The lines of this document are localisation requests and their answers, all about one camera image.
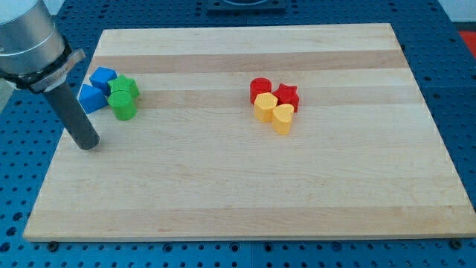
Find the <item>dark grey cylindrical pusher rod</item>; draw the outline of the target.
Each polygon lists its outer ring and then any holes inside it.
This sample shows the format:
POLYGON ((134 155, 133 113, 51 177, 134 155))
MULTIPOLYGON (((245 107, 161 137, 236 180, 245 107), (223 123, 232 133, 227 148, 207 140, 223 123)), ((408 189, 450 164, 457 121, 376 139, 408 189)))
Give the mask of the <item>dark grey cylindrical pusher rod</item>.
POLYGON ((100 136, 67 83, 42 94, 80 149, 90 150, 99 144, 100 136))

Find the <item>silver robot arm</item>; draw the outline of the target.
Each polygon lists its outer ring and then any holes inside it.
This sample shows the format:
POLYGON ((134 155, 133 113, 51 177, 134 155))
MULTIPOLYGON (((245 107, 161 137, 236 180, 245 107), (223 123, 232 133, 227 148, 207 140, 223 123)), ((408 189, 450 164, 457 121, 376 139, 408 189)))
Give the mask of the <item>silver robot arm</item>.
POLYGON ((67 83, 85 57, 60 33, 44 1, 1 0, 1 78, 44 95, 77 146, 89 150, 100 136, 67 83))

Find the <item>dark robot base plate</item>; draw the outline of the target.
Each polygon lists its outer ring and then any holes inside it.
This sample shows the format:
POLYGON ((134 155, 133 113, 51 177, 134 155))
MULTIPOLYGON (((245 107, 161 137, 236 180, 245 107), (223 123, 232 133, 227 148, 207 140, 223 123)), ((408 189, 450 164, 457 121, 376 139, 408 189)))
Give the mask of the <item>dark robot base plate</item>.
POLYGON ((284 11, 287 0, 206 0, 209 13, 248 12, 248 11, 284 11))

